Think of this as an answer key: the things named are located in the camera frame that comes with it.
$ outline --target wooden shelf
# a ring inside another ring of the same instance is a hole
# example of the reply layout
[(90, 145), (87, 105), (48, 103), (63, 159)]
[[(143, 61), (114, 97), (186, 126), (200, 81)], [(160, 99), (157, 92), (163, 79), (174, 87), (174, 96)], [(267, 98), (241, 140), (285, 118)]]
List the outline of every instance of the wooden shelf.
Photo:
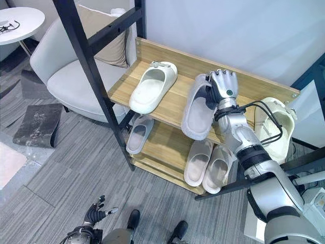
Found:
[[(142, 74), (146, 71), (149, 65), (150, 63), (142, 60), (136, 61), (130, 70), (124, 74), (108, 91), (109, 98), (114, 103), (128, 107), (131, 94), (138, 85)], [(150, 116), (158, 121), (180, 129), (184, 107), (186, 106), (187, 94), (193, 82), (193, 79), (179, 74), (175, 84), (166, 93), (158, 107), (152, 113), (150, 113)], [(239, 105), (244, 105), (252, 101), (252, 99), (243, 96), (238, 96), (237, 98)], [(253, 128), (254, 108), (248, 108), (245, 115), (249, 125)], [(208, 138), (214, 143), (222, 143), (222, 136), (218, 127), (211, 128)]]
[[(150, 116), (178, 129), (181, 127), (187, 95), (195, 77), (211, 70), (229, 69), (236, 72), (239, 84), (239, 96), (237, 97), (237, 103), (239, 105), (245, 105), (265, 97), (275, 97), (283, 102), (292, 101), (293, 97), (295, 97), (293, 94), (299, 95), (299, 91), (291, 87), (277, 84), (271, 80), (257, 77), (203, 58), (182, 53), (172, 48), (163, 47), (148, 40), (137, 38), (136, 43), (137, 61), (112, 86), (108, 91), (108, 96), (113, 102), (128, 107), (131, 94), (138, 85), (142, 74), (149, 68), (150, 63), (153, 60), (168, 60), (176, 65), (178, 77), (158, 107), (150, 113)], [(254, 111), (254, 107), (249, 107), (245, 113), (248, 124), (252, 128), (254, 128)], [(223, 143), (218, 126), (211, 128), (208, 138), (214, 143)]]
[[(290, 102), (299, 95), (299, 91), (291, 87), (145, 39), (136, 38), (136, 48), (137, 61), (108, 91), (108, 97), (114, 103), (129, 107), (131, 94), (153, 60), (174, 63), (178, 77), (157, 108), (150, 113), (156, 121), (141, 153), (131, 155), (133, 164), (197, 194), (205, 193), (202, 186), (190, 187), (183, 178), (187, 155), (193, 140), (180, 130), (187, 95), (196, 76), (217, 69), (235, 71), (239, 85), (237, 103), (240, 106), (265, 97)], [(245, 116), (253, 128), (254, 108), (247, 108)], [(208, 138), (216, 144), (223, 143), (217, 125), (212, 126)]]
[(131, 155), (134, 165), (197, 194), (205, 193), (202, 186), (191, 187), (184, 180), (187, 155), (193, 140), (181, 130), (155, 121), (141, 153)]
[(192, 143), (181, 130), (155, 121), (141, 153), (183, 173)]

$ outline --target black shoe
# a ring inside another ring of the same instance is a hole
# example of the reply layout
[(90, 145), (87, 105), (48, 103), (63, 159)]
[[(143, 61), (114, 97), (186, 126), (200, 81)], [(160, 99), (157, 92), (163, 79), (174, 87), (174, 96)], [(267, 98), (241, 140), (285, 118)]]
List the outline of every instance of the black shoe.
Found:
[(174, 229), (174, 232), (171, 236), (171, 238), (168, 240), (168, 244), (172, 243), (172, 241), (174, 240), (175, 237), (177, 237), (178, 239), (182, 239), (183, 236), (185, 235), (186, 231), (188, 229), (188, 223), (184, 220), (182, 220), (181, 222), (179, 222), (176, 226), (176, 228)]
[(140, 211), (137, 209), (134, 209), (127, 222), (127, 228), (130, 230), (135, 230), (139, 224), (140, 221)]

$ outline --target white wall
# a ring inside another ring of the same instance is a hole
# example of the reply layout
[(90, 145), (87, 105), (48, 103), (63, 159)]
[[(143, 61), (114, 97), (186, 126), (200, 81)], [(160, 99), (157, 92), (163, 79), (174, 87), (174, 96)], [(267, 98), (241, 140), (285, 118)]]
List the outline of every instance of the white wall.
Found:
[(325, 146), (325, 121), (315, 82), (311, 81), (289, 105), (297, 114), (292, 137), (317, 147)]
[[(8, 0), (11, 7), (31, 7), (41, 10), (45, 14), (45, 24), (34, 35), (39, 41), (51, 23), (58, 18), (58, 14), (52, 0)], [(129, 0), (75, 0), (76, 4), (82, 4), (89, 8), (103, 12), (110, 12), (112, 8), (129, 8)]]
[(291, 85), (325, 52), (324, 0), (147, 0), (147, 38)]

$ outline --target chair cushion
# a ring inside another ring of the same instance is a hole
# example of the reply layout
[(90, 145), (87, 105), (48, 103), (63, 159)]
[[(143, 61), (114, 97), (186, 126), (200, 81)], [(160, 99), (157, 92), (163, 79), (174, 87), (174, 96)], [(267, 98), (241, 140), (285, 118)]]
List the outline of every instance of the chair cushion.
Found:
[[(95, 60), (106, 90), (127, 71), (125, 68), (106, 64)], [(53, 74), (47, 82), (47, 88), (52, 95), (72, 110), (83, 111), (81, 114), (107, 122), (102, 108), (88, 82), (79, 60), (73, 61)], [(120, 115), (120, 105), (114, 105), (116, 116)]]
[[(77, 5), (77, 11), (87, 38), (90, 38), (102, 28), (117, 19), (115, 16), (89, 9), (82, 5)], [(125, 32), (122, 32), (99, 53), (97, 53), (95, 58), (111, 65), (126, 68)]]

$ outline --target shoe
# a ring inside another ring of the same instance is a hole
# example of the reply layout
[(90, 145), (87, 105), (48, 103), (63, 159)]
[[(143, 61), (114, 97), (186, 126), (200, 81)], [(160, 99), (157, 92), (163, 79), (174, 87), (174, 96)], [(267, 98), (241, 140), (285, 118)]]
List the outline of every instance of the shoe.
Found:
[(154, 119), (149, 115), (141, 115), (133, 124), (130, 136), (127, 140), (126, 150), (130, 154), (138, 154), (141, 152), (144, 143), (153, 127)]
[[(287, 108), (276, 98), (264, 98), (262, 102), (266, 103), (270, 108), (278, 122), (282, 125), (283, 130), (279, 140), (266, 144), (263, 147), (274, 161), (278, 162), (278, 164), (283, 164), (288, 154), (290, 138), (295, 128), (295, 112)], [(255, 109), (254, 130), (260, 141), (280, 133), (271, 119), (258, 107)]]
[(207, 87), (211, 87), (211, 84), (206, 80), (206, 75), (198, 75), (187, 96), (187, 104), (183, 112), (182, 132), (194, 140), (207, 138), (213, 122), (215, 108), (212, 107), (216, 107), (216, 104), (211, 108), (207, 106)]
[(177, 68), (170, 62), (152, 62), (133, 91), (130, 108), (137, 113), (151, 113), (177, 79)]
[(127, 222), (127, 229), (135, 231), (137, 226), (139, 225), (140, 221), (140, 211), (137, 209), (134, 209)]
[(202, 183), (212, 147), (213, 143), (208, 139), (193, 142), (184, 170), (184, 180), (190, 186), (197, 187)]
[(181, 222), (179, 222), (176, 228), (174, 229), (171, 238), (169, 238), (169, 240), (167, 241), (167, 244), (171, 244), (174, 238), (178, 238), (181, 240), (185, 235), (187, 229), (188, 229), (188, 223), (186, 221), (182, 220)]
[(233, 164), (231, 152), (224, 146), (217, 145), (205, 172), (202, 186), (211, 194), (217, 194), (228, 181), (228, 174)]

